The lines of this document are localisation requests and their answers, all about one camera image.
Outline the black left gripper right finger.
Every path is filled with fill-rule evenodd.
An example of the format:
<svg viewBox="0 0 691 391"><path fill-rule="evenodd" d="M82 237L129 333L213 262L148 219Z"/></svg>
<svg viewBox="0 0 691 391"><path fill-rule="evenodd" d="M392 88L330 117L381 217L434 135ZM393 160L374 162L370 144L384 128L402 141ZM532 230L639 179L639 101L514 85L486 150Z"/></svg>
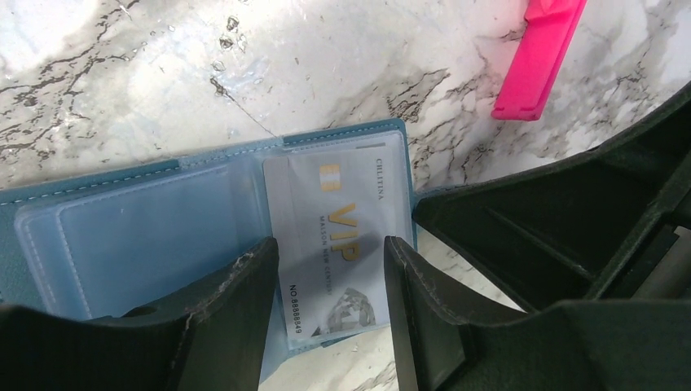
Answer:
<svg viewBox="0 0 691 391"><path fill-rule="evenodd" d="M401 390L687 390L687 300L560 301L524 313L385 239Z"/></svg>

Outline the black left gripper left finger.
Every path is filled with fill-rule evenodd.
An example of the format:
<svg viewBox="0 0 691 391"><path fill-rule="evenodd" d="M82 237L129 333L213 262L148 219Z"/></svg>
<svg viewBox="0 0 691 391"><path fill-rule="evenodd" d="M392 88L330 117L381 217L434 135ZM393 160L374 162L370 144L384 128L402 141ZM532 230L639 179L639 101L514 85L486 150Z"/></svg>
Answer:
<svg viewBox="0 0 691 391"><path fill-rule="evenodd" d="M4 390L255 390L275 296L278 245L120 318L73 321L1 308Z"/></svg>

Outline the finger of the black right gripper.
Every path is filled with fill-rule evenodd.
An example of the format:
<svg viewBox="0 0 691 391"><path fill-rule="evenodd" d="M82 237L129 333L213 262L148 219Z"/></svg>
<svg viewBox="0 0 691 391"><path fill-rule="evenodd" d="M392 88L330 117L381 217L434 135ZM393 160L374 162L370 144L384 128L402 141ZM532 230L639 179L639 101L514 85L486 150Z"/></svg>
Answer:
<svg viewBox="0 0 691 391"><path fill-rule="evenodd" d="M690 88L585 152L428 191L413 218L524 310L630 297L644 252L690 224Z"/></svg>

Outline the teal card holder wallet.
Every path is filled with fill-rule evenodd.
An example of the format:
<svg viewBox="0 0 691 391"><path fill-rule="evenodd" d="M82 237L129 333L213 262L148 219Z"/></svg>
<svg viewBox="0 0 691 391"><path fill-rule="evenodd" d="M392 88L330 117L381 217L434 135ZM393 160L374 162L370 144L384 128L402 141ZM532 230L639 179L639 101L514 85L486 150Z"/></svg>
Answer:
<svg viewBox="0 0 691 391"><path fill-rule="evenodd" d="M1 308L73 321L123 317L230 265L265 238L278 245L266 160L375 143L392 143L405 167L411 234L397 237L415 244L405 125L376 121L4 190ZM288 358L351 336L290 348L278 263L259 384Z"/></svg>

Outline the silver VIP credit card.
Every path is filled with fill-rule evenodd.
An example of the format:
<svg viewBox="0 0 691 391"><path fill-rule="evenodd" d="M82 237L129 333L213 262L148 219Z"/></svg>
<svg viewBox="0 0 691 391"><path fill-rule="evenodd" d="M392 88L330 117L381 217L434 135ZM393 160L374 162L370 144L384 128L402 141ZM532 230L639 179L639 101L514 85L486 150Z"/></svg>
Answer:
<svg viewBox="0 0 691 391"><path fill-rule="evenodd" d="M263 169L288 346L388 324L384 239L411 234L394 145L275 157Z"/></svg>

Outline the pink small object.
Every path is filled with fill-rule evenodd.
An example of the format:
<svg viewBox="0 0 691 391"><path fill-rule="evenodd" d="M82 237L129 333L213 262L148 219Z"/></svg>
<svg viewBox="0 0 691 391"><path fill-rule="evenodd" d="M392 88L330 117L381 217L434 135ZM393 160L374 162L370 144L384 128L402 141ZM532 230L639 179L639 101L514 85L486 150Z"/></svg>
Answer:
<svg viewBox="0 0 691 391"><path fill-rule="evenodd" d="M586 3L528 3L524 14L526 29L495 101L493 118L537 121L542 116Z"/></svg>

